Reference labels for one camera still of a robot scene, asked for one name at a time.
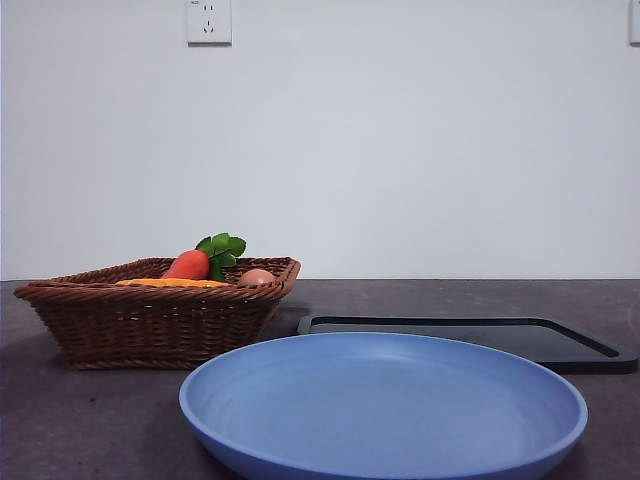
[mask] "wicker basket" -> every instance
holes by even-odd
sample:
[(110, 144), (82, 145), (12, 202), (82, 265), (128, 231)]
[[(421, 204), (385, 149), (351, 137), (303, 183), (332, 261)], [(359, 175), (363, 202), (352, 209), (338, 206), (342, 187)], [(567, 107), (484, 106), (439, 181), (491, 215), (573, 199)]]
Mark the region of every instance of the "wicker basket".
[[(296, 260), (240, 258), (226, 268), (231, 284), (215, 288), (115, 285), (160, 277), (173, 258), (146, 258), (77, 275), (39, 280), (15, 295), (31, 303), (75, 369), (117, 367), (191, 369), (211, 357), (255, 342), (291, 291)], [(233, 284), (264, 268), (277, 281)]]

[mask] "green leaves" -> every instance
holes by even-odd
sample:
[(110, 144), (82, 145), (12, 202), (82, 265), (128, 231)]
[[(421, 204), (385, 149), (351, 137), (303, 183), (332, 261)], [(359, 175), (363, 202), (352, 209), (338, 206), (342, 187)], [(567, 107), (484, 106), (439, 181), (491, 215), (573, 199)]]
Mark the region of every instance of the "green leaves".
[(224, 282), (222, 267), (233, 267), (236, 258), (242, 255), (247, 248), (247, 242), (240, 237), (231, 237), (228, 233), (219, 233), (212, 237), (205, 237), (196, 250), (201, 250), (209, 257), (211, 268), (209, 269), (209, 280)]

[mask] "blue plate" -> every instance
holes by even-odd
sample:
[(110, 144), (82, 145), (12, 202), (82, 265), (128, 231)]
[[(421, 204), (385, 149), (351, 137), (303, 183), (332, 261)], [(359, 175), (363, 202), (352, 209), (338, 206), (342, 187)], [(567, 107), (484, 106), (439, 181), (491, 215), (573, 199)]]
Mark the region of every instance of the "blue plate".
[(464, 342), (329, 333), (257, 343), (194, 370), (180, 406), (248, 479), (537, 479), (587, 422), (580, 393)]

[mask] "brown egg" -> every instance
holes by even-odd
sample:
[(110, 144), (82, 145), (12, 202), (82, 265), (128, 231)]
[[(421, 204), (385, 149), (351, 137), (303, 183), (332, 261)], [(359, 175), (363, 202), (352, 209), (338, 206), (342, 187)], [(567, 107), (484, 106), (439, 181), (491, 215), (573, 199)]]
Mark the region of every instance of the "brown egg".
[(238, 280), (238, 285), (260, 285), (262, 283), (275, 282), (276, 280), (276, 277), (271, 272), (261, 268), (254, 268), (242, 274), (240, 280)]

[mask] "table surface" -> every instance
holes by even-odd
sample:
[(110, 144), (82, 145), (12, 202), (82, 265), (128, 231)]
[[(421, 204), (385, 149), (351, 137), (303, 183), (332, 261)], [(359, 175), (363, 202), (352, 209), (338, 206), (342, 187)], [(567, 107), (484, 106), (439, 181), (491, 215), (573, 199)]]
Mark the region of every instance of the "table surface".
[[(72, 371), (2, 282), (2, 462), (7, 480), (239, 479), (200, 446), (178, 405), (188, 371)], [(263, 339), (305, 315), (538, 316), (638, 351), (640, 280), (299, 280)], [(546, 480), (640, 478), (640, 372), (565, 375), (587, 428)]]

